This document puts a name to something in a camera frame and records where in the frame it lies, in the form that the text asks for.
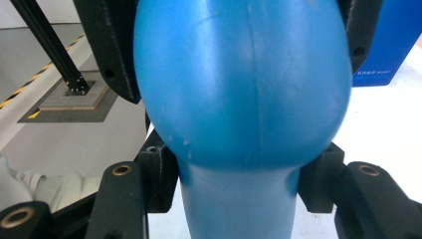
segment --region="white wall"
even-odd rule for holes
[[[37,2],[52,24],[81,22],[72,0],[38,0]],[[26,27],[26,24],[9,0],[1,0],[0,29],[17,27]]]

